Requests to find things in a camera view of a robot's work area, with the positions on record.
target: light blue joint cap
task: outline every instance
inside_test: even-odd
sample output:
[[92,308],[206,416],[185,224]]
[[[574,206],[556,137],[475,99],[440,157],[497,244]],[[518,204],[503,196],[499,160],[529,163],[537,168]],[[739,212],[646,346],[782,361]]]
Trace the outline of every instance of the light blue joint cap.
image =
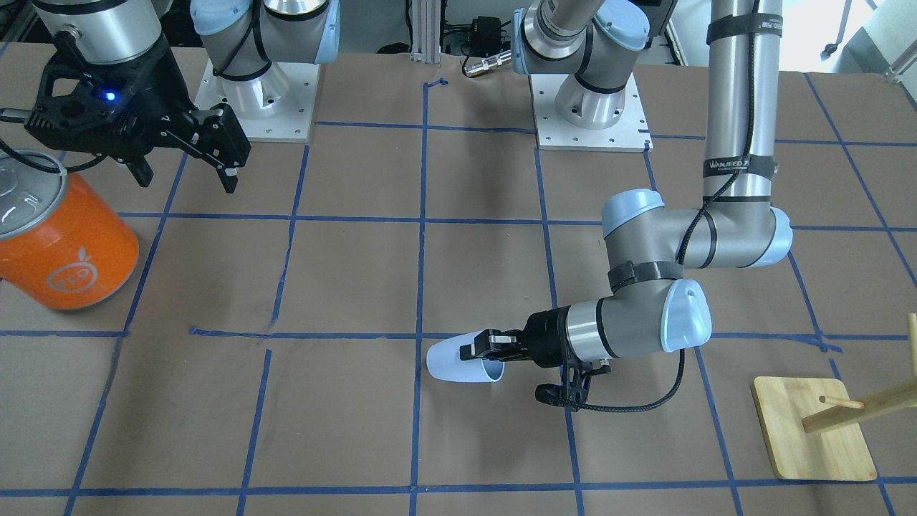
[[774,238],[770,239],[770,245],[764,254],[749,267],[764,267],[783,260],[793,244],[793,228],[790,226],[790,218],[780,208],[770,207],[770,210],[774,212],[774,219],[777,221]]
[[328,16],[325,18],[325,30],[318,43],[315,64],[328,64],[337,59],[337,48],[341,41],[341,10],[338,0],[331,0]]
[[655,190],[639,188],[627,190],[608,199],[602,207],[602,231],[605,237],[614,230],[623,226],[630,219],[634,219],[651,209],[662,208],[662,196]]
[[191,0],[194,31],[211,36],[236,23],[251,7],[251,0]]
[[595,24],[622,47],[639,51],[649,37],[649,20],[640,7],[627,0],[605,0],[595,14]]
[[522,42],[522,18],[525,16],[525,9],[516,9],[513,11],[513,71],[521,75],[528,75],[528,69],[525,67],[525,52],[523,51]]
[[669,353],[700,346],[713,335],[713,318],[701,284],[680,279],[672,284],[662,306],[659,340]]

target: wooden base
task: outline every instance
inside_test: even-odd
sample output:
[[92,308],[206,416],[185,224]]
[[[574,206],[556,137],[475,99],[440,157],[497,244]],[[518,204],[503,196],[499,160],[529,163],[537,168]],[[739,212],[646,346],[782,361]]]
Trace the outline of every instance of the wooden base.
[[844,383],[831,378],[759,376],[752,384],[757,415],[778,478],[876,479],[876,467],[859,424],[806,433],[802,418],[828,409],[819,396],[850,399]]

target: white mounting plate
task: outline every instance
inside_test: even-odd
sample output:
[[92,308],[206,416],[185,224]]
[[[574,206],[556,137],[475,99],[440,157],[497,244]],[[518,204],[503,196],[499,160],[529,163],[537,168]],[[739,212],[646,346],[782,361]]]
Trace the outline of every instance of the white mounting plate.
[[564,74],[536,73],[531,76],[532,105],[538,128],[538,147],[559,151],[643,152],[646,145],[653,149],[643,103],[631,74],[627,80],[624,111],[616,124],[608,129],[584,129],[569,123],[559,113],[554,98]]
[[[312,132],[319,65],[302,62],[277,64],[293,84],[293,92],[298,100],[293,105],[299,109],[280,112],[267,118],[238,117],[238,121],[250,141],[307,143]],[[223,102],[223,99],[223,92],[220,91],[217,81],[214,81],[213,65],[208,61],[194,103],[201,109],[209,109]]]

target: black power adapter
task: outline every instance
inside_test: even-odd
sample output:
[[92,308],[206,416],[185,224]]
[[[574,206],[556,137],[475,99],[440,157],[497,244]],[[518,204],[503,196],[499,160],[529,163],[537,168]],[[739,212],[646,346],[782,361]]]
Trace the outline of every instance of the black power adapter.
[[491,57],[503,50],[503,32],[498,17],[476,17],[468,38],[471,57]]

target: blue tape grid line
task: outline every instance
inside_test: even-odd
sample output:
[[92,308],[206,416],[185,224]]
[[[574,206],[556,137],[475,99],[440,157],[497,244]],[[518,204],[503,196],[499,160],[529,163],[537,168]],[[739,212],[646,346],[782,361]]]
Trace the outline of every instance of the blue tape grid line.
[[[541,152],[537,147],[535,154],[535,173],[538,182],[538,204],[541,207],[541,228],[545,239],[545,257],[547,266],[547,286],[551,293],[551,308],[558,307],[558,288],[554,276],[554,253],[551,252],[551,232],[547,225],[547,197],[545,195],[545,177],[541,169]],[[564,381],[564,370],[560,368],[560,381]],[[584,516],[585,505],[582,501],[582,481],[580,479],[580,458],[577,454],[576,432],[573,429],[573,416],[569,408],[564,408],[564,422],[567,425],[567,446],[570,453],[570,469],[573,476],[574,495],[576,498],[577,516]]]
[[[643,152],[644,162],[646,163],[646,174],[649,178],[650,184],[653,187],[653,190],[656,190],[656,178],[653,176],[653,165],[649,159],[649,145],[644,148]],[[697,357],[697,366],[701,372],[701,380],[703,381],[703,390],[704,394],[707,397],[707,404],[710,407],[710,415],[713,419],[713,428],[716,430],[716,439],[720,444],[720,454],[723,456],[723,465],[726,471],[727,486],[729,487],[730,493],[733,495],[733,504],[735,505],[735,515],[744,516],[745,512],[742,509],[742,500],[739,498],[738,487],[735,484],[735,475],[733,474],[733,465],[732,461],[729,459],[729,449],[726,447],[726,439],[723,435],[723,428],[720,425],[720,417],[716,411],[716,401],[713,399],[713,389],[710,385],[710,378],[707,375],[707,367],[703,363],[703,355],[701,355],[701,348],[695,347],[694,354]]]
[[433,83],[424,83],[423,102],[424,118],[420,143],[420,219],[417,243],[417,306],[416,323],[414,331],[414,401],[411,418],[411,491],[408,501],[408,514],[417,514],[417,484],[420,475],[420,387],[423,362],[423,338],[420,336],[424,329],[424,262],[426,245],[426,171],[429,142],[429,117],[430,117],[430,88],[446,85],[448,81],[440,77]]
[[[656,184],[656,177],[653,175],[652,164],[647,157],[646,170],[649,174],[650,186]],[[279,214],[244,214],[244,213],[155,213],[155,212],[138,212],[138,211],[121,211],[118,215],[128,219],[231,219],[231,220],[289,220],[289,215]],[[367,216],[348,216],[348,215],[296,215],[293,217],[297,221],[312,220],[320,222],[390,222],[402,224],[417,224],[420,218],[415,217],[367,217]],[[506,224],[506,225],[528,225],[538,226],[547,223],[548,226],[601,226],[600,220],[576,220],[576,219],[449,219],[449,218],[427,218],[427,224]],[[917,233],[917,227],[889,226],[883,228],[880,226],[814,226],[814,225],[793,225],[794,230],[798,231],[841,231],[841,232],[898,232],[898,233]]]
[[911,277],[911,283],[914,286],[917,286],[917,276],[914,276],[914,272],[911,269],[911,265],[908,264],[907,258],[905,258],[904,253],[901,251],[901,247],[898,245],[898,240],[895,239],[894,233],[889,230],[889,224],[886,222],[885,217],[882,215],[882,211],[878,208],[878,203],[876,199],[872,196],[872,192],[869,191],[869,186],[866,184],[866,179],[863,178],[863,175],[860,173],[859,167],[856,166],[854,157],[850,154],[850,150],[847,148],[848,143],[844,141],[844,138],[841,137],[841,132],[837,129],[837,126],[834,124],[834,120],[831,118],[831,114],[828,113],[828,108],[824,105],[822,97],[818,94],[818,90],[815,88],[815,83],[812,82],[812,78],[808,73],[804,74],[806,82],[809,84],[809,88],[812,90],[812,94],[815,95],[815,100],[818,101],[819,107],[822,108],[824,117],[827,118],[828,124],[831,125],[831,130],[834,132],[834,135],[837,137],[838,143],[841,144],[841,149],[844,150],[844,155],[847,157],[847,161],[850,162],[850,167],[853,169],[854,174],[856,175],[857,181],[859,181],[860,186],[863,187],[863,193],[866,194],[867,199],[869,199],[869,204],[872,205],[872,209],[876,212],[876,217],[878,217],[879,223],[882,224],[882,228],[889,235],[889,240],[891,240],[891,245],[895,248],[895,252],[898,254],[898,258],[901,260],[901,264],[904,265],[904,269],[907,271],[908,276]]
[[[175,179],[172,181],[171,190],[169,191],[169,197],[166,199],[166,206],[163,209],[164,213],[168,213],[171,209],[172,201],[175,199],[175,194],[178,192],[178,185],[182,180],[182,174],[184,172],[184,166],[188,163],[188,155],[182,155],[182,161],[179,164],[178,172],[175,174]],[[86,439],[86,445],[83,448],[83,456],[80,458],[80,465],[77,467],[76,475],[73,478],[73,485],[70,490],[70,494],[67,497],[67,505],[64,507],[64,516],[71,516],[73,513],[73,505],[76,503],[76,498],[79,495],[80,487],[83,484],[83,476],[86,473],[86,467],[89,465],[89,458],[92,455],[93,448],[95,445],[95,437],[99,433],[99,426],[102,423],[102,416],[105,413],[105,406],[108,402],[108,393],[111,391],[111,386],[115,380],[115,372],[117,370],[118,357],[121,354],[121,344],[124,339],[124,335],[130,330],[130,325],[134,321],[134,316],[137,313],[137,306],[140,302],[140,296],[143,294],[143,288],[147,284],[147,278],[149,277],[149,269],[153,263],[153,257],[156,255],[156,250],[159,248],[160,239],[162,237],[162,232],[165,229],[167,218],[160,218],[160,225],[156,229],[156,236],[153,237],[153,242],[149,247],[149,252],[147,253],[147,261],[143,264],[143,272],[140,274],[140,279],[138,280],[137,290],[134,292],[134,298],[130,303],[130,310],[127,311],[127,317],[125,319],[124,328],[121,332],[122,336],[118,337],[115,340],[115,346],[112,349],[112,359],[111,365],[108,370],[108,378],[105,380],[105,387],[102,389],[102,396],[99,399],[98,408],[95,411],[95,416],[93,418],[93,426],[90,428],[89,437]]]
[[261,382],[258,386],[258,401],[255,403],[255,417],[251,423],[249,450],[245,455],[245,470],[242,472],[242,486],[238,492],[236,516],[245,514],[245,502],[249,495],[251,468],[255,464],[255,449],[258,447],[258,431],[261,427],[261,413],[264,411],[264,395],[268,390],[268,375],[271,373],[271,350],[264,350],[264,368],[261,370]]
[[[537,134],[535,129],[530,128],[474,128],[464,126],[431,126],[428,124],[389,124],[378,122],[338,122],[331,120],[318,120],[315,123],[319,126],[338,126],[351,128],[376,128],[376,129],[431,129],[431,130],[458,130],[472,132],[517,132],[523,134]],[[707,140],[707,137],[697,134],[656,134],[647,132],[651,138],[661,140]],[[775,139],[776,143],[797,143],[803,145],[839,145],[838,141],[831,140],[795,140],[795,139]],[[871,147],[917,147],[917,142],[885,142],[885,141],[845,141],[847,145],[871,146]]]
[[[585,482],[583,491],[639,491],[657,489],[722,489],[730,488],[778,488],[786,486],[843,486],[875,484],[876,482],[844,482],[837,480],[780,480],[777,478],[747,478],[729,480],[665,480],[658,482]],[[917,477],[883,477],[885,485],[917,485]],[[573,491],[571,482],[547,484],[448,484],[444,486],[420,486],[418,494],[436,493],[504,493]],[[249,488],[247,497],[271,495],[404,495],[411,486],[271,486]],[[83,488],[83,497],[237,497],[241,488]],[[69,489],[0,489],[2,498],[58,498],[67,496]]]
[[812,327],[815,329],[815,338],[821,341],[824,339],[824,333],[818,325],[818,320],[815,318],[815,309],[812,307],[812,301],[809,300],[809,290],[805,287],[805,282],[802,281],[802,273],[800,272],[799,266],[796,264],[796,257],[793,256],[793,251],[787,253],[787,259],[790,260],[793,274],[796,275],[796,281],[799,283],[802,299],[805,301],[805,308],[809,311],[809,319],[812,321]]
[[729,459],[729,449],[726,447],[726,438],[723,435],[723,426],[720,424],[720,415],[716,411],[716,401],[713,399],[713,388],[710,385],[710,377],[707,374],[707,366],[703,362],[703,354],[701,353],[701,348],[694,348],[694,356],[697,357],[697,366],[701,371],[703,390],[707,395],[707,404],[710,406],[710,415],[713,418],[713,428],[716,430],[716,440],[720,444],[720,453],[723,455],[723,466],[726,470],[727,485],[729,486],[729,490],[733,495],[735,514],[736,516],[744,516],[745,511],[742,509],[742,500],[739,498],[738,485],[735,482],[735,474],[733,473],[733,463]]
[[271,325],[277,322],[281,316],[281,303],[283,302],[283,288],[286,285],[286,273],[290,266],[290,254],[293,252],[293,235],[296,232],[296,215],[299,211],[300,196],[303,193],[303,182],[305,180],[305,169],[309,163],[309,146],[303,148],[303,159],[299,166],[299,178],[296,180],[296,193],[293,197],[293,209],[290,211],[290,228],[289,240],[287,241],[287,253],[283,259],[283,269],[281,278],[277,282],[277,295],[274,297],[274,310],[271,312]]

